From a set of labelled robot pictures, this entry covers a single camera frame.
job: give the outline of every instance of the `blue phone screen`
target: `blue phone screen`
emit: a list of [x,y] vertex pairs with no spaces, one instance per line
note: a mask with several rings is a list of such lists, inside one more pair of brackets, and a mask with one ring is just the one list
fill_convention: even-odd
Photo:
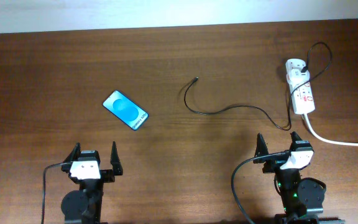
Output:
[[117,90],[109,96],[103,106],[133,130],[137,130],[149,117],[142,108]]

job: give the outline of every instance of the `black cable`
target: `black cable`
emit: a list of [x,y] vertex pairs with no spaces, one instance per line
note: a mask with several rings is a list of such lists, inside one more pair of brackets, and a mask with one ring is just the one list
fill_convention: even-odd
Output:
[[253,158],[250,158],[250,159],[247,159],[246,161],[243,161],[241,162],[233,171],[233,174],[231,175],[231,190],[233,192],[233,196],[234,196],[234,200],[236,200],[237,202],[237,205],[239,206],[240,208],[240,211],[242,212],[242,214],[246,217],[246,219],[248,220],[249,223],[251,224],[255,224],[251,218],[248,216],[248,214],[246,213],[246,211],[244,210],[244,208],[241,206],[241,203],[240,203],[240,200],[239,198],[237,197],[237,194],[236,194],[236,190],[234,190],[234,177],[236,176],[236,173],[237,171],[240,169],[240,167],[244,164],[246,164],[247,162],[250,162],[250,161],[254,161],[256,159],[261,159],[261,158],[266,158],[266,157],[271,157],[271,156],[281,156],[283,154],[285,154],[286,152],[277,152],[277,153],[273,153],[273,154],[269,154],[269,155],[264,155],[264,156],[257,156],[257,157],[253,157]]
[[63,166],[63,165],[67,165],[67,164],[71,164],[71,162],[62,162],[62,163],[58,163],[58,164],[53,164],[50,166],[47,166],[44,169],[44,175],[43,175],[43,186],[42,186],[42,216],[41,216],[41,224],[44,224],[44,218],[45,218],[45,194],[46,194],[46,184],[47,184],[47,170],[49,168],[53,168],[53,167],[58,167],[58,166]]
[[276,175],[274,175],[274,188],[276,189],[278,195],[281,196],[281,192],[278,190],[278,187],[277,187],[277,178],[276,178]]
[[291,103],[292,103],[292,95],[293,95],[293,93],[295,92],[295,90],[299,89],[299,87],[303,86],[304,84],[306,84],[306,83],[308,83],[308,82],[313,81],[315,78],[317,78],[317,77],[320,76],[322,73],[324,73],[324,72],[328,69],[328,67],[331,65],[331,62],[332,62],[332,60],[333,60],[333,53],[331,52],[331,49],[328,47],[328,45],[327,45],[326,43],[324,43],[324,42],[317,42],[317,43],[313,44],[313,45],[310,47],[310,49],[309,49],[309,51],[308,51],[308,58],[307,58],[307,60],[306,60],[306,66],[303,67],[302,71],[303,71],[304,69],[306,69],[306,70],[308,69],[308,65],[309,65],[309,61],[310,61],[310,52],[311,52],[311,50],[313,49],[313,47],[315,47],[316,45],[319,45],[319,44],[324,45],[324,46],[328,49],[328,51],[329,51],[329,63],[327,64],[327,66],[326,66],[322,71],[320,71],[319,73],[317,73],[317,75],[315,75],[315,76],[312,77],[312,78],[309,78],[308,81],[306,81],[306,82],[302,83],[301,85],[297,86],[297,87],[291,92],[291,94],[290,94],[290,99],[288,100],[288,105],[287,105],[288,123],[287,123],[287,125],[284,126],[284,127],[281,127],[281,126],[279,126],[278,124],[276,124],[276,123],[273,121],[273,119],[272,119],[272,118],[266,113],[266,111],[264,111],[262,108],[259,108],[259,107],[257,107],[257,106],[252,106],[252,105],[231,105],[231,106],[227,106],[227,107],[225,107],[225,108],[223,108],[223,109],[221,109],[221,110],[219,110],[219,111],[215,111],[215,112],[200,112],[200,111],[196,111],[196,110],[191,109],[191,108],[187,105],[186,95],[187,95],[187,91],[190,89],[190,87],[191,87],[194,83],[196,83],[196,82],[198,81],[198,77],[195,77],[195,78],[193,79],[193,81],[190,83],[190,85],[187,87],[187,89],[186,89],[186,91],[185,91],[185,96],[184,96],[185,106],[186,106],[187,109],[189,109],[191,112],[196,113],[196,114],[201,114],[201,115],[215,115],[215,114],[223,113],[223,112],[225,112],[225,111],[227,111],[227,110],[229,110],[229,109],[233,109],[233,108],[253,108],[253,109],[257,109],[257,110],[260,110],[261,112],[263,112],[263,113],[266,115],[266,117],[270,120],[270,122],[272,122],[272,124],[274,124],[274,126],[276,126],[276,128],[281,129],[281,130],[283,130],[283,131],[289,131],[289,130],[291,130],[291,128],[292,128],[290,109],[291,109]]

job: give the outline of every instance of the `white power cable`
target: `white power cable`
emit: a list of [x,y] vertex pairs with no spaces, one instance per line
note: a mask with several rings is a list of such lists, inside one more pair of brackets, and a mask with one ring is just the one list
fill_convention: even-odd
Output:
[[332,140],[322,138],[318,134],[315,133],[313,128],[311,128],[311,124],[310,124],[310,121],[309,121],[309,118],[308,118],[307,114],[303,114],[303,119],[306,121],[306,124],[308,125],[309,131],[312,133],[312,135],[314,135],[316,138],[322,140],[323,142],[331,143],[331,144],[338,144],[338,145],[342,145],[342,146],[358,146],[358,143],[339,142],[339,141],[332,141]]

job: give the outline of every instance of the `wood grain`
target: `wood grain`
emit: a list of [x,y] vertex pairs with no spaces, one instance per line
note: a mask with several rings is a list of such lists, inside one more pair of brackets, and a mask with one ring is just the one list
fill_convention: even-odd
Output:
[[[248,103],[284,125],[284,63],[306,58],[319,40],[334,60],[312,84],[314,130],[358,142],[358,20],[0,35],[0,223],[38,223],[44,167],[80,142],[84,150],[98,150],[108,169],[112,141],[124,175],[104,187],[102,221],[244,220],[231,193],[233,169],[254,155],[257,133],[277,152],[288,149],[289,132],[256,110],[190,113],[183,87],[200,78],[189,91],[198,110]],[[313,51],[311,72],[327,59],[323,48]],[[115,89],[149,112],[138,131],[102,107]],[[301,173],[327,184],[323,216],[358,223],[358,147],[318,141],[299,116],[292,131],[314,147],[312,165]],[[283,212],[273,176],[261,168],[246,165],[236,178],[254,218]],[[77,188],[58,169],[48,173],[46,223],[63,223],[60,202]]]

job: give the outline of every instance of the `white power strip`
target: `white power strip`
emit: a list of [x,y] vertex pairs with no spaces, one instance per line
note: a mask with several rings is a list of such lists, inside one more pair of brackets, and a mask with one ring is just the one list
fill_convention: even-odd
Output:
[[[305,61],[301,59],[290,59],[285,63],[285,68],[287,69],[287,82],[290,85],[290,93],[293,92],[295,88],[299,85],[302,85],[304,82],[307,82],[310,79],[309,71],[302,73],[303,67],[305,67]],[[313,128],[311,127],[308,113],[314,111],[316,108],[314,106],[313,95],[311,94],[310,82],[305,83],[303,86],[299,87],[292,94],[292,105],[295,114],[302,115],[302,118],[305,120],[308,125],[309,131],[316,138],[331,144],[338,144],[343,146],[358,146],[358,143],[350,143],[350,142],[339,142],[332,141],[325,138],[322,138],[318,134],[315,133]]]
[[[303,60],[295,58],[287,60],[285,63],[285,68],[287,69],[287,82],[290,85],[290,93],[292,93],[296,87],[310,79],[309,71],[301,73],[302,68],[305,65],[306,63]],[[295,90],[292,94],[292,104],[294,113],[299,115],[310,113],[316,109],[314,106],[313,95],[311,94],[310,83],[306,83]]]

